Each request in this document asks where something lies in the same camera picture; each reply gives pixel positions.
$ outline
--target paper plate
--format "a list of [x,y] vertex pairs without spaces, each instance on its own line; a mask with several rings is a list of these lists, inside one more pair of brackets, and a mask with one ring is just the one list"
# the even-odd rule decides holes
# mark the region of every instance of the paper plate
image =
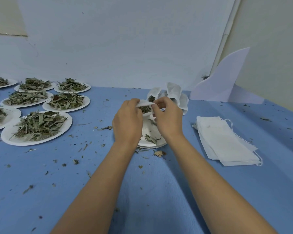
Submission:
[[4,106],[0,108],[4,109],[4,112],[7,114],[4,120],[0,123],[0,129],[8,126],[10,123],[13,124],[15,121],[19,119],[19,117],[22,114],[21,111],[17,108],[13,108],[10,106]]
[[[162,147],[165,144],[167,144],[165,139],[162,137],[162,135],[158,131],[157,126],[153,125],[150,120],[154,121],[154,117],[152,115],[150,115],[149,117],[143,118],[143,126],[142,126],[142,135],[143,136],[141,137],[141,139],[139,141],[139,144],[138,144],[139,148],[155,149],[155,148],[159,148],[159,147]],[[157,145],[152,142],[147,141],[145,139],[145,134],[148,134],[153,138],[156,137],[157,139],[160,139],[157,141]]]
[[91,88],[91,86],[89,84],[85,84],[87,87],[84,89],[84,90],[81,90],[81,91],[75,91],[75,92],[71,92],[71,91],[63,91],[63,90],[59,90],[59,85],[56,85],[54,87],[54,90],[56,92],[59,92],[59,93],[81,93],[81,92],[85,92],[87,90],[89,90]]
[[11,85],[17,84],[17,80],[15,79],[7,79],[7,80],[8,80],[8,84],[4,86],[0,86],[0,88],[9,87]]
[[12,135],[14,133],[16,133],[18,130],[18,127],[14,126],[20,122],[20,119],[18,119],[17,121],[14,121],[14,123],[9,124],[7,127],[4,128],[4,130],[1,132],[1,139],[3,142],[5,142],[7,144],[16,145],[16,146],[28,146],[28,145],[34,145],[34,144],[40,144],[40,143],[47,142],[49,140],[52,140],[52,139],[62,135],[72,125],[73,119],[68,113],[60,112],[60,116],[65,116],[65,117],[67,117],[67,119],[63,123],[62,127],[59,129],[59,133],[57,133],[56,135],[51,136],[49,138],[46,138],[46,139],[43,139],[40,141],[24,141],[21,138],[16,138],[15,136],[12,137]]
[[9,106],[9,105],[4,104],[4,101],[8,99],[8,98],[5,98],[4,100],[2,100],[2,101],[0,102],[0,105],[1,105],[1,106],[13,107],[13,108],[24,108],[24,107],[30,107],[30,106],[33,106],[33,105],[36,105],[36,104],[43,103],[43,102],[49,100],[51,97],[53,97],[53,94],[51,94],[51,93],[48,93],[48,92],[47,92],[47,95],[48,95],[48,97],[47,97],[46,99],[41,99],[39,102],[35,102],[35,103],[32,103],[32,104],[26,104],[26,105],[12,105],[12,106]]
[[[47,90],[51,90],[51,89],[53,89],[55,86],[56,86],[56,83],[52,82],[50,87],[44,88],[43,90],[45,90],[45,91],[47,91]],[[40,91],[40,90],[32,90],[32,91],[21,90],[19,85],[15,86],[15,87],[14,87],[14,90],[15,90],[15,91],[19,91],[19,92],[25,92],[25,91],[26,91],[26,92],[29,92],[29,93],[30,93],[30,92],[37,92],[37,91]]]
[[48,104],[52,99],[48,99],[48,101],[44,102],[43,105],[42,105],[42,108],[44,110],[47,110],[47,111],[53,111],[53,112],[72,112],[72,111],[76,111],[76,110],[79,110],[81,108],[84,108],[85,106],[87,106],[89,103],[90,103],[90,98],[88,98],[87,96],[85,95],[81,95],[81,96],[84,96],[84,100],[82,101],[84,104],[81,105],[80,107],[78,108],[71,108],[71,109],[67,109],[67,110],[59,110],[59,109],[55,109],[55,108],[52,108],[50,107],[50,105]]

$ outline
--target blue table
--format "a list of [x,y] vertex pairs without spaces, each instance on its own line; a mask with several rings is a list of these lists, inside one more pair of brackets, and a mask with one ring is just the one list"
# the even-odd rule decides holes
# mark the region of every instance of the blue table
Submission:
[[[12,87],[0,89],[0,101],[13,91]],[[34,228],[32,233],[50,232],[89,180],[86,171],[96,170],[113,143],[112,130],[94,127],[111,125],[124,100],[146,98],[147,93],[92,87],[84,92],[91,103],[85,111],[70,113],[74,125],[61,137],[29,147],[0,142],[0,233],[31,233]],[[228,118],[239,136],[253,139],[263,158],[261,167],[223,167],[206,159],[279,233],[293,233],[293,113],[269,101],[243,106],[190,100],[188,106],[183,131],[203,156],[198,133],[191,127],[196,116]],[[21,109],[22,115],[34,110],[42,106]],[[26,153],[29,149],[37,150]],[[133,155],[117,201],[120,212],[114,213],[110,233],[209,233],[170,147],[162,150],[167,152],[165,159],[153,156],[152,150]],[[34,188],[23,194],[29,185]]]

